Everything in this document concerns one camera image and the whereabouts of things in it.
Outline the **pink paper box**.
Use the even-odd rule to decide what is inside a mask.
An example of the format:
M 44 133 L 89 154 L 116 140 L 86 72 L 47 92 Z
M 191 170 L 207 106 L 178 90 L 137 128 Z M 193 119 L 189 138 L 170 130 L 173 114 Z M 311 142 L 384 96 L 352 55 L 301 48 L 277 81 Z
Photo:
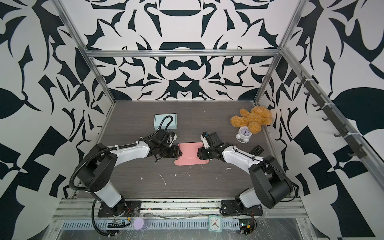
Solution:
M 202 142 L 198 143 L 180 143 L 179 148 L 182 155 L 175 160 L 176 166 L 192 166 L 208 164 L 210 160 L 200 160 L 197 156 L 199 148 L 203 147 Z

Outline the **light blue paper box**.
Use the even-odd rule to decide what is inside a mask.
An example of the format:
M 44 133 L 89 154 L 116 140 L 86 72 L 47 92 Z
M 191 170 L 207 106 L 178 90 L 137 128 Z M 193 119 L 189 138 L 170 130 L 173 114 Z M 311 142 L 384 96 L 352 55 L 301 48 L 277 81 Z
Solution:
M 158 130 L 159 128 L 167 130 L 176 130 L 177 129 L 177 114 L 164 114 L 164 115 L 155 115 L 154 117 L 154 129 Z

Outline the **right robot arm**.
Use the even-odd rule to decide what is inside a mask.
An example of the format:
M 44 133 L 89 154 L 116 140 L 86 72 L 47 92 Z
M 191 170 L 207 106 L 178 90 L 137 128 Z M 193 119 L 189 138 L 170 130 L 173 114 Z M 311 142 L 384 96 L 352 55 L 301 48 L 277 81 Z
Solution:
M 201 140 L 203 147 L 197 153 L 200 160 L 218 159 L 250 175 L 253 188 L 237 197 L 241 207 L 250 209 L 263 205 L 271 209 L 295 191 L 292 181 L 274 157 L 263 158 L 242 151 L 236 145 L 224 143 L 216 132 L 202 133 Z

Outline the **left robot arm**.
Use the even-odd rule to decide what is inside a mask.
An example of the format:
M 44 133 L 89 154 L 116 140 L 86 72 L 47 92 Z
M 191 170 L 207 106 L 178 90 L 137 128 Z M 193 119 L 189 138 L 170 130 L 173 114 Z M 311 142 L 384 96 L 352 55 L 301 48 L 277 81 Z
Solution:
M 177 159 L 182 156 L 179 146 L 174 145 L 177 135 L 168 130 L 158 129 L 153 134 L 139 138 L 127 145 L 106 147 L 95 145 L 76 166 L 69 179 L 74 191 L 85 191 L 94 196 L 111 214 L 117 216 L 128 211 L 126 201 L 111 182 L 115 167 L 138 159 L 155 157 Z

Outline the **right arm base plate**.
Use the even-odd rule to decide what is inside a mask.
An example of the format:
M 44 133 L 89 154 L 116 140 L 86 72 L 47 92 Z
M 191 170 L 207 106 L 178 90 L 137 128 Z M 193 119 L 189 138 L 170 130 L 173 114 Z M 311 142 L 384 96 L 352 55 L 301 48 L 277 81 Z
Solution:
M 220 207 L 222 216 L 250 216 L 261 217 L 264 212 L 262 205 L 256 205 L 251 208 L 246 208 L 240 200 L 222 200 Z

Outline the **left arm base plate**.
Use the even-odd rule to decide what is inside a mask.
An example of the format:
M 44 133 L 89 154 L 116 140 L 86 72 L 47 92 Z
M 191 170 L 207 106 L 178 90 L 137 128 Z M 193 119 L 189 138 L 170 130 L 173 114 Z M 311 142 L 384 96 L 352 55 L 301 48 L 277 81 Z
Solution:
M 141 201 L 124 201 L 121 200 L 113 208 L 109 207 L 104 202 L 101 203 L 100 210 L 98 212 L 99 218 L 130 218 L 137 217 L 141 212 Z

